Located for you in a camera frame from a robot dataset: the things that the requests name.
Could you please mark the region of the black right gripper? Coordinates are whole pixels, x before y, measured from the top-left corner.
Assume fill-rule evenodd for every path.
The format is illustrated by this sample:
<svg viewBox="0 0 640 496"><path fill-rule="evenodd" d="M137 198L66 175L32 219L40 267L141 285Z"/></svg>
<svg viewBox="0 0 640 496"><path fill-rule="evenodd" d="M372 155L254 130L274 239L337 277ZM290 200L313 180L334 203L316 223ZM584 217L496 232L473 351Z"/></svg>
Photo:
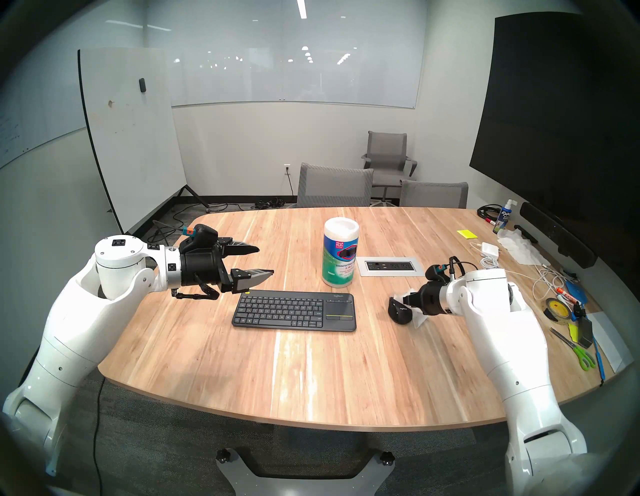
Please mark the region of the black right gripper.
<svg viewBox="0 0 640 496"><path fill-rule="evenodd" d="M450 314L451 309L447 301L448 283L443 281L428 281L419 292L409 292L402 297L403 305L414 309L421 309L425 316Z"/></svg>

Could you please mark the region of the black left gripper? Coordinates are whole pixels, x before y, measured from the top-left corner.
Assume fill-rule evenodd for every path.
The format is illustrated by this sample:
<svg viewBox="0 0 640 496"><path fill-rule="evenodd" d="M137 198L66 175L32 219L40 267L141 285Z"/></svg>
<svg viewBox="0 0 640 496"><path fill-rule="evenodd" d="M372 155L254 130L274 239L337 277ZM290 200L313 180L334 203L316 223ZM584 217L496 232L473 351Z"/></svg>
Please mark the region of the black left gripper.
<svg viewBox="0 0 640 496"><path fill-rule="evenodd" d="M178 251L180 286L199 286L204 295L243 293L274 275L271 269L231 269L228 273L223 258L260 252L257 246L243 241L220 239L220 243L203 248L194 242L181 242Z"/></svg>

